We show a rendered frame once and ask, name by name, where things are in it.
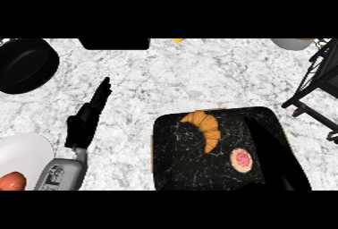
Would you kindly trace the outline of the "black tiered shelf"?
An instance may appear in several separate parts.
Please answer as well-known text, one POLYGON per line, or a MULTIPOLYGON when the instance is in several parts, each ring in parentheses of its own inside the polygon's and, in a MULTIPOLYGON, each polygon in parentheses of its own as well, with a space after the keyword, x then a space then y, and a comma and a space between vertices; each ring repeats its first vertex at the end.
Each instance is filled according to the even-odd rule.
POLYGON ((338 124, 331 121, 300 99, 315 90, 322 89, 338 98, 338 38, 333 38, 318 53, 311 57, 312 62, 306 76, 296 90, 294 96, 284 102, 282 108, 294 105, 293 117, 311 115, 333 131, 327 140, 338 145, 338 124))

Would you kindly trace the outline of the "pink frosted cupcake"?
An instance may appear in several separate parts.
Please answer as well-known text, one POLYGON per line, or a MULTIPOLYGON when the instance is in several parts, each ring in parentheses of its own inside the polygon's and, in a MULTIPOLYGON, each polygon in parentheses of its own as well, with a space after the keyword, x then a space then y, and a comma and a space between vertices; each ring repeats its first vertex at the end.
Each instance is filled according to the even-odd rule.
POLYGON ((251 171, 253 169, 253 158, 251 155, 249 153, 249 151, 244 148, 237 148, 232 153, 231 153, 231 163, 232 163, 232 167, 234 169, 246 174, 251 171))

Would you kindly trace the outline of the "black marble tray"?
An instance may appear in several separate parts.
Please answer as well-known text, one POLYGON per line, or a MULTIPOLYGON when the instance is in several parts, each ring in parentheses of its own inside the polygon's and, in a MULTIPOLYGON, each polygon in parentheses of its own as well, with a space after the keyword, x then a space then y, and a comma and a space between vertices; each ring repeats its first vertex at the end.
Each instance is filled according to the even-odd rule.
POLYGON ((189 114, 166 114, 154 125, 154 179, 160 191, 263 191, 249 187, 266 183, 257 159, 257 145, 244 119, 256 119, 290 147, 282 125, 272 110, 263 106, 207 110, 219 120, 222 137, 213 151, 206 153, 203 132, 181 119, 189 114), (231 153, 244 148, 253 158, 253 169, 240 173, 231 163, 231 153))

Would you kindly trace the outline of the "golden croissant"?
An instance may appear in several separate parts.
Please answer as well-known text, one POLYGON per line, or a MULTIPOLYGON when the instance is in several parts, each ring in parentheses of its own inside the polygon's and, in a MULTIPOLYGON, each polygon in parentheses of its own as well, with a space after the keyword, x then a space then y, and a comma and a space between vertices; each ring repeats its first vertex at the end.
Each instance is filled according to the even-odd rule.
POLYGON ((207 114, 204 110, 195 110, 181 119, 181 122, 191 123, 203 132, 206 138, 206 153, 209 154, 219 145, 222 137, 216 116, 207 114))

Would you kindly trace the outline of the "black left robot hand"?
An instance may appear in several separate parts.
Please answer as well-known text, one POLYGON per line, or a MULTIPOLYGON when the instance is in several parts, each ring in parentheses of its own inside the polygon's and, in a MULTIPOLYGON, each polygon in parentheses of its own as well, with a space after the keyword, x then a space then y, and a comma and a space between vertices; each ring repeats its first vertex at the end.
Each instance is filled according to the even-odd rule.
POLYGON ((92 101, 83 104, 79 113, 71 115, 67 120, 67 148, 89 148, 95 137, 99 117, 107 106, 107 100, 111 92, 110 78, 105 77, 95 91, 92 101))

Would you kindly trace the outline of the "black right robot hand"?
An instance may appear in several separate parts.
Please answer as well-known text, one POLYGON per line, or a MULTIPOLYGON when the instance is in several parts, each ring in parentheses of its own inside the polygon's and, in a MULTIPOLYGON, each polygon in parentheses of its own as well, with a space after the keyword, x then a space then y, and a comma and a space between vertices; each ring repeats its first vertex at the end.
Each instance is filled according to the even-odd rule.
POLYGON ((309 179, 293 151, 256 119, 246 118, 251 137, 257 145, 257 159, 266 183, 249 187, 265 191, 312 191, 309 179))

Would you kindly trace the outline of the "orange red fruit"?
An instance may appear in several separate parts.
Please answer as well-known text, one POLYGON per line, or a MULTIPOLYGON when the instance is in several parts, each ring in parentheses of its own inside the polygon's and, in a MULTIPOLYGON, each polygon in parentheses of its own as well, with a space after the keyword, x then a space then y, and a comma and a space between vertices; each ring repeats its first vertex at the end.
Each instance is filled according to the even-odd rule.
POLYGON ((24 191, 27 178, 23 173, 12 172, 0 178, 0 191, 24 191))

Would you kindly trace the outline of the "black round pan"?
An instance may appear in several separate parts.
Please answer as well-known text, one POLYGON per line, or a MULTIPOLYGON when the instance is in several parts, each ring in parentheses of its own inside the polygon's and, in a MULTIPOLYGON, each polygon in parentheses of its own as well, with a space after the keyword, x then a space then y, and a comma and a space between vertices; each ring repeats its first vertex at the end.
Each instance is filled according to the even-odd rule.
POLYGON ((23 94, 39 89, 58 66, 57 50, 42 38, 12 38, 0 45, 0 91, 23 94))

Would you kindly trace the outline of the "grey round pot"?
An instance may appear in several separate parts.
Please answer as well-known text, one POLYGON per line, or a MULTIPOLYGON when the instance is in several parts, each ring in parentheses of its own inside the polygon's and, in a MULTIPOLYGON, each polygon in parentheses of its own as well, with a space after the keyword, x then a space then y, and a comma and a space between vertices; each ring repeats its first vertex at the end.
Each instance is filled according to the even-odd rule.
POLYGON ((305 50, 315 42, 313 38, 274 38, 272 42, 285 50, 305 50))

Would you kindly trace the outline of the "white plate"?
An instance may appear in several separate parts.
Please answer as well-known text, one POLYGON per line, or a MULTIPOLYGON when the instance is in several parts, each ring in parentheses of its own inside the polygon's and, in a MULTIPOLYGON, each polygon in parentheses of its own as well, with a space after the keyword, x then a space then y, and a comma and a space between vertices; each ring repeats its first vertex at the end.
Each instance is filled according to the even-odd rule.
POLYGON ((33 191, 43 169, 55 158, 49 140, 37 133, 21 133, 0 140, 0 177, 20 172, 33 191))

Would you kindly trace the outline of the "black rectangular appliance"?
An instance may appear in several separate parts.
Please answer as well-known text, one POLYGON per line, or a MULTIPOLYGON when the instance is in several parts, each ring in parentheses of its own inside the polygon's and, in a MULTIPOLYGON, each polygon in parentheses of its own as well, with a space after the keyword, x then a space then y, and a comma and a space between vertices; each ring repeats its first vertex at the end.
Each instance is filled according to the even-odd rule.
POLYGON ((147 50, 148 38, 82 38, 80 42, 88 50, 147 50))

